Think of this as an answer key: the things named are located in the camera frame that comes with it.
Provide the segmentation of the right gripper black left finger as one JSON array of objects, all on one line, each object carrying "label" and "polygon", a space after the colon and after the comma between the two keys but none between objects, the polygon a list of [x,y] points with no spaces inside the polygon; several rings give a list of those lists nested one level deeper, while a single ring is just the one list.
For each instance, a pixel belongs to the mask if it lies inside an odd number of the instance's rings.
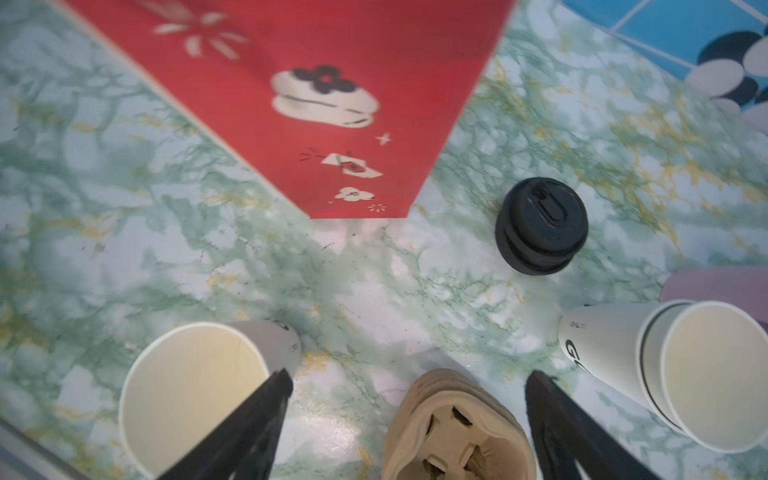
[{"label": "right gripper black left finger", "polygon": [[274,372],[159,479],[269,478],[292,392],[288,371]]}]

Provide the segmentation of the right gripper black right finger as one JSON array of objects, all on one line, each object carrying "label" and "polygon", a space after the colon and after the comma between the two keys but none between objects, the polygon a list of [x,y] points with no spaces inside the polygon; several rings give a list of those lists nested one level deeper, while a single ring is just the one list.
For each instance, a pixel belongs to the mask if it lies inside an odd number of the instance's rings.
[{"label": "right gripper black right finger", "polygon": [[544,372],[525,385],[527,416],[545,479],[655,479]]}]

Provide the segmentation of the single white paper cup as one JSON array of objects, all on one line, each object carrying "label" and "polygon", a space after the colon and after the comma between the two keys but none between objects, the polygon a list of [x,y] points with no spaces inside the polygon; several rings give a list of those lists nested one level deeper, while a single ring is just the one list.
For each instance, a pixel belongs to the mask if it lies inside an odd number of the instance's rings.
[{"label": "single white paper cup", "polygon": [[158,478],[272,373],[296,374],[301,357],[298,333],[276,321],[195,322],[165,333],[125,379],[123,447],[145,478]]}]

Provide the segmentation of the brown pulp cup carrier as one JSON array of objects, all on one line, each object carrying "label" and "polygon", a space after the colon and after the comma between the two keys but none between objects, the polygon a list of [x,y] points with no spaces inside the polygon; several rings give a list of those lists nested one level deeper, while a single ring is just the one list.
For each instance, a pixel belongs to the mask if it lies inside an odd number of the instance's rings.
[{"label": "brown pulp cup carrier", "polygon": [[514,415],[461,373],[431,370],[408,390],[389,427],[383,479],[535,479]]}]

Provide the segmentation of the white paper cup stack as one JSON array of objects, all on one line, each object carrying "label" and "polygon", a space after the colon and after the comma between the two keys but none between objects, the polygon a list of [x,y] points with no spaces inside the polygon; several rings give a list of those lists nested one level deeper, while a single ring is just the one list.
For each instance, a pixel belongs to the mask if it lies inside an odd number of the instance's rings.
[{"label": "white paper cup stack", "polygon": [[577,366],[715,452],[767,437],[767,332],[720,301],[596,304],[566,311],[558,341]]}]

